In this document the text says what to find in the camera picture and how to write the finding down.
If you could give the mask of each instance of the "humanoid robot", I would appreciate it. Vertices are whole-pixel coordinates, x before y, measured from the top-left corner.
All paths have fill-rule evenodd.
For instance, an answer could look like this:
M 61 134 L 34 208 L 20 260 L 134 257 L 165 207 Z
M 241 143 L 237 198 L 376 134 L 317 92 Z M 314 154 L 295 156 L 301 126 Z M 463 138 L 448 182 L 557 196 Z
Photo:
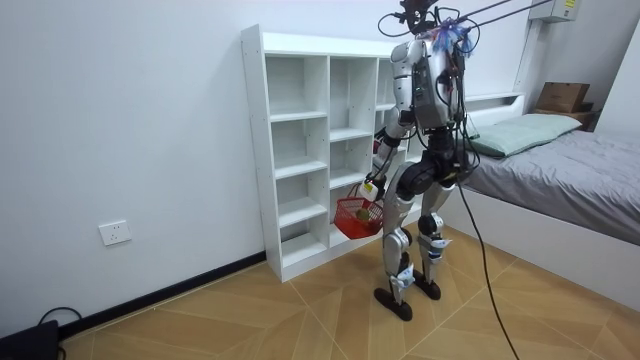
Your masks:
M 436 39 L 428 33 L 438 26 L 438 21 L 436 16 L 434 21 L 425 19 L 428 8 L 436 1 L 405 0 L 400 2 L 405 12 L 393 14 L 406 21 L 417 36 L 395 47 L 391 54 L 396 104 L 381 135 L 383 140 L 373 159 L 373 171 L 359 188 L 360 195 L 371 201 L 384 199 L 383 259 L 389 290 L 378 288 L 374 296 L 405 321 L 413 317 L 404 300 L 411 284 L 415 283 L 429 298 L 440 299 L 435 272 L 450 240 L 442 238 L 444 222 L 437 211 L 456 184 L 472 170 L 458 146 L 466 141 L 462 84 L 465 53 L 458 46 L 452 50 L 434 49 Z M 422 159 L 419 163 L 402 164 L 385 191 L 386 173 L 397 148 L 412 131 L 421 142 L 421 135 L 428 135 L 427 143 L 423 142 Z M 424 196 L 419 235 L 412 239 L 402 228 L 402 222 L 420 194 Z M 408 249 L 414 240 L 420 246 L 422 272 L 414 269 L 409 258 Z

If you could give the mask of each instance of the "black object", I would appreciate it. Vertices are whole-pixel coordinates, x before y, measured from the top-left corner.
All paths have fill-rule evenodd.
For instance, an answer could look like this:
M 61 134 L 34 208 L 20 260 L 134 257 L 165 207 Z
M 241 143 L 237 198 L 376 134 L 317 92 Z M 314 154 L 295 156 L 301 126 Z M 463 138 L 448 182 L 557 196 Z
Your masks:
M 413 277 L 416 279 L 414 284 L 419 287 L 431 300 L 440 300 L 442 297 L 442 292 L 440 291 L 440 286 L 436 284 L 435 281 L 427 282 L 427 277 L 424 276 L 420 271 L 413 270 Z
M 55 320 L 0 339 L 0 360 L 56 360 L 58 322 Z
M 498 319 L 498 323 L 500 324 L 500 328 L 502 328 L 502 333 L 504 337 L 507 339 L 509 343 L 509 347 L 511 348 L 511 352 L 513 352 L 513 356 L 516 360 L 520 360 L 518 356 L 518 352 L 516 348 L 513 346 L 511 342 L 511 338 L 507 333 L 507 329 L 504 327 L 502 323 L 502 318 L 500 317 L 500 312 L 498 311 L 498 306 L 496 306 L 496 301 L 493 298 L 493 289 L 491 288 L 491 281 L 489 280 L 489 269 L 487 269 L 487 252 L 484 248 L 484 240 L 482 240 L 482 235 L 480 235 L 480 230 L 478 230 L 478 225 L 476 224 L 476 219 L 471 212 L 471 208 L 469 207 L 469 203 L 467 203 L 467 198 L 464 196 L 464 191 L 462 191 L 462 186 L 458 183 L 458 190 L 460 191 L 460 196 L 462 197 L 462 202 L 464 203 L 464 207 L 467 209 L 467 213 L 469 213 L 469 218 L 471 219 L 471 224 L 473 225 L 473 229 L 476 231 L 476 235 L 478 235 L 478 240 L 480 240 L 480 248 L 482 249 L 482 265 L 484 267 L 484 279 L 487 282 L 487 289 L 489 290 L 489 297 L 491 298 L 491 305 L 493 306 L 493 311 L 496 313 L 496 318 Z
M 393 300 L 393 295 L 385 289 L 377 288 L 373 291 L 373 296 L 378 300 L 382 306 L 393 311 L 394 314 L 404 321 L 411 321 L 413 319 L 413 310 L 408 303 L 403 302 L 402 305 L 398 305 Z
M 266 253 L 264 251 L 261 251 L 257 254 L 248 256 L 244 259 L 234 261 L 230 264 L 224 265 L 217 269 L 194 276 L 191 279 L 187 279 L 177 284 L 168 286 L 164 289 L 160 289 L 150 294 L 141 296 L 137 299 L 133 299 L 131 301 L 127 301 L 126 303 L 116 305 L 107 310 L 100 311 L 93 315 L 89 315 L 81 320 L 63 325 L 60 327 L 60 331 L 59 331 L 60 340 L 68 339 L 71 336 L 76 335 L 87 329 L 91 329 L 100 324 L 104 324 L 106 322 L 115 320 L 121 316 L 125 316 L 132 312 L 136 312 L 138 310 L 144 309 L 153 304 L 156 304 L 161 301 L 172 298 L 174 296 L 180 295 L 186 291 L 195 289 L 197 287 L 200 287 L 212 281 L 218 280 L 227 275 L 231 275 L 244 268 L 261 263 L 266 259 L 267 259 Z

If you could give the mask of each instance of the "white bookshelf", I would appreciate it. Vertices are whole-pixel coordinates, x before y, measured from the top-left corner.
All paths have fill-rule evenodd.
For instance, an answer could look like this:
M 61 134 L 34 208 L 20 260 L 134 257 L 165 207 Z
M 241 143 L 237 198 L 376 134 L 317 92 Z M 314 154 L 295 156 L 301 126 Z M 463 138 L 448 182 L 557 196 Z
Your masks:
M 333 220 L 336 201 L 371 171 L 373 135 L 394 106 L 395 45 L 242 32 L 265 249 L 282 281 L 380 235 L 349 240 Z M 390 177 L 411 149 L 402 142 Z

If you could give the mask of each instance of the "white bed frame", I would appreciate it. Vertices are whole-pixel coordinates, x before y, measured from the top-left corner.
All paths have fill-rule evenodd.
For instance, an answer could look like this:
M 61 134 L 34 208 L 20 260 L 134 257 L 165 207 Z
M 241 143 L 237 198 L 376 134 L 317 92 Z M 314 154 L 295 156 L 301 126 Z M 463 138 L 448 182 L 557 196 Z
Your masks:
M 518 93 L 470 100 L 467 108 L 476 126 L 510 119 L 524 110 L 524 95 Z M 640 311 L 640 246 L 463 191 L 487 243 Z M 439 214 L 448 226 L 477 238 L 457 191 Z

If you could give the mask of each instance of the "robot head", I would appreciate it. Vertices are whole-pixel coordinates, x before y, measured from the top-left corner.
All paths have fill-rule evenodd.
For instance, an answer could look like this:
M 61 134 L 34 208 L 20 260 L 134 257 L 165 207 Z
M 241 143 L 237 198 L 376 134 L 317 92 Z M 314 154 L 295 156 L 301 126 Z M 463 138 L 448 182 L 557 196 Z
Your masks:
M 431 30 L 437 26 L 435 21 L 427 21 L 427 11 L 431 5 L 437 3 L 438 0 L 402 0 L 400 6 L 404 8 L 404 13 L 396 13 L 396 17 L 401 23 L 407 22 L 409 31 L 417 35 L 425 31 Z

